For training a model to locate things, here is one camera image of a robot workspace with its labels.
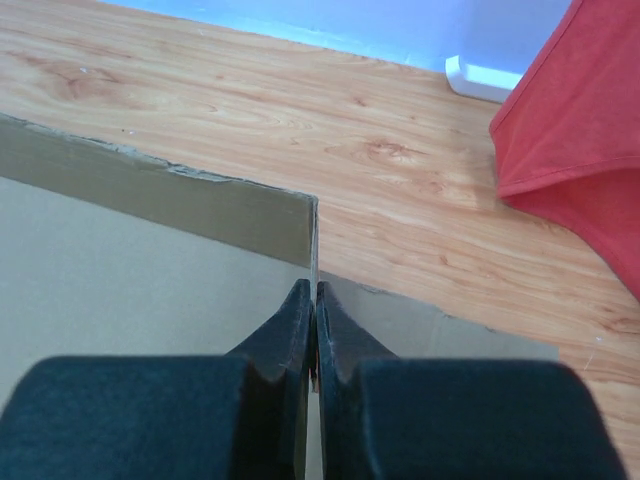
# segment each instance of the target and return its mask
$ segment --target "wooden floor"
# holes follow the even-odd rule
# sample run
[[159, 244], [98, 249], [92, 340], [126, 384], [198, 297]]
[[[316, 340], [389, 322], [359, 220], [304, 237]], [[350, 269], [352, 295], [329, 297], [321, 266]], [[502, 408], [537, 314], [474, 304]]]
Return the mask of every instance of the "wooden floor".
[[6, 113], [316, 194], [321, 268], [558, 345], [640, 478], [640, 306], [576, 236], [495, 199], [496, 105], [89, 0], [0, 0], [0, 87]]

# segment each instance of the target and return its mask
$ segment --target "cardboard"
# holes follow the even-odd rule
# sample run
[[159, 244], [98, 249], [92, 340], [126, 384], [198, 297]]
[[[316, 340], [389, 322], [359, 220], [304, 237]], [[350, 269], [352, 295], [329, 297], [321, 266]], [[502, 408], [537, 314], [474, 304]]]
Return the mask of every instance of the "cardboard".
[[[298, 278], [317, 200], [0, 115], [0, 412], [38, 360], [223, 354]], [[398, 355], [557, 359], [555, 347], [322, 273]], [[307, 478], [321, 478], [317, 395]]]

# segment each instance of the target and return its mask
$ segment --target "red t-shirt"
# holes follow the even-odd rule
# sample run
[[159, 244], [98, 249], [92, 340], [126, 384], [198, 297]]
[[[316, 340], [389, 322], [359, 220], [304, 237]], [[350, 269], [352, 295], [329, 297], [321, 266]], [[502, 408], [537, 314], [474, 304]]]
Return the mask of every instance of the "red t-shirt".
[[490, 133], [499, 196], [577, 233], [640, 299], [640, 0], [574, 0]]

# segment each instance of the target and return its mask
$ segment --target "brown cardboard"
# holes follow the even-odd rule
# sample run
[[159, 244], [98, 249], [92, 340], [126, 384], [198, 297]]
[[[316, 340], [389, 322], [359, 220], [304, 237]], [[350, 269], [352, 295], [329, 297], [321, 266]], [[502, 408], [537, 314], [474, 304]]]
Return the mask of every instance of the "brown cardboard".
[[342, 307], [396, 355], [558, 360], [558, 348], [447, 315], [435, 305], [320, 272]]
[[60, 354], [222, 354], [315, 285], [314, 197], [0, 116], [0, 409]]

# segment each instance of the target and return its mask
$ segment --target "light blue wall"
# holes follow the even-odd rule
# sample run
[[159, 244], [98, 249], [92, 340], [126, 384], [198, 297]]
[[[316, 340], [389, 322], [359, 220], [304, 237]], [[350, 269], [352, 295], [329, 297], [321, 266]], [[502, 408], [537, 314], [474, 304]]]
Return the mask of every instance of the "light blue wall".
[[569, 0], [111, 0], [123, 6], [443, 71], [462, 55], [522, 73]]

